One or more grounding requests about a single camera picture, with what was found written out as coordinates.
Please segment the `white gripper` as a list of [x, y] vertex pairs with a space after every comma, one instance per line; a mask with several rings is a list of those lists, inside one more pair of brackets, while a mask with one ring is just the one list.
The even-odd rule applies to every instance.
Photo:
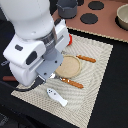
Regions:
[[57, 19], [52, 31], [42, 39], [25, 41], [14, 35], [3, 52], [16, 80], [30, 86], [37, 76], [46, 81], [63, 62], [61, 52], [69, 44], [64, 19]]

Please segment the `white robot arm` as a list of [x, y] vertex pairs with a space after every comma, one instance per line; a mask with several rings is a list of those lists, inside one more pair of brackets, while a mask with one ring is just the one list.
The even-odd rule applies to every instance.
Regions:
[[69, 33], [62, 19], [57, 25], [49, 0], [0, 0], [15, 35], [3, 52], [16, 80], [30, 86], [37, 77], [46, 81], [63, 61]]

